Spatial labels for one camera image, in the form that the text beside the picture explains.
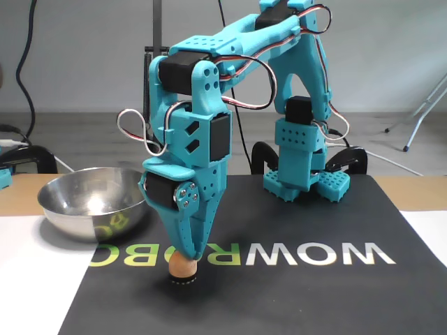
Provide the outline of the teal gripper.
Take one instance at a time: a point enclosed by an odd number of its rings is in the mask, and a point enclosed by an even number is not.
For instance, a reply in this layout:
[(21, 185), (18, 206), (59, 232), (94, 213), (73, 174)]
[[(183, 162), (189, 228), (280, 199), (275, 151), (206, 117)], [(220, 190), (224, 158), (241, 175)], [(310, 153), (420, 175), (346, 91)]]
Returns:
[(217, 196), (226, 189), (227, 162), (211, 167), (185, 167), (155, 157), (144, 161), (142, 166), (143, 190), (171, 244), (184, 257), (199, 260), (221, 200)]

